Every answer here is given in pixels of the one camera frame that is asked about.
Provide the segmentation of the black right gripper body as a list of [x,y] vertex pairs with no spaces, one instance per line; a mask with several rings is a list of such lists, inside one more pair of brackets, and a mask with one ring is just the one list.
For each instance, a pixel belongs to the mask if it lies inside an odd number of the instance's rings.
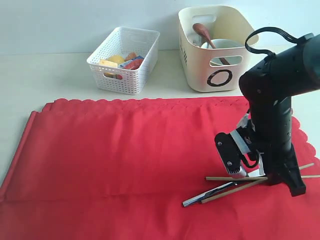
[[256,148],[263,153],[263,169],[297,160],[292,145],[292,98],[249,101],[251,129]]

